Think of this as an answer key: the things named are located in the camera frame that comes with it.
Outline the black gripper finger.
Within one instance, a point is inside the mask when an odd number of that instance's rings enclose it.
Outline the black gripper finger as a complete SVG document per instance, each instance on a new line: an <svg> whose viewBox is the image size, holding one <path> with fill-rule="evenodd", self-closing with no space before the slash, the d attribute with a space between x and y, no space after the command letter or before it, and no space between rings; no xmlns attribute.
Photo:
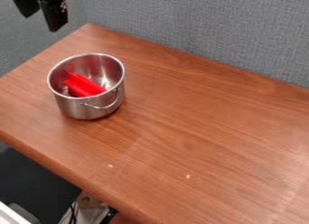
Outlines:
<svg viewBox="0 0 309 224"><path fill-rule="evenodd" d="M12 0L12 1L19 9L20 14L25 18L31 17L40 10L38 0Z"/></svg>
<svg viewBox="0 0 309 224"><path fill-rule="evenodd" d="M68 23L67 0L39 0L43 16L51 32L56 32Z"/></svg>

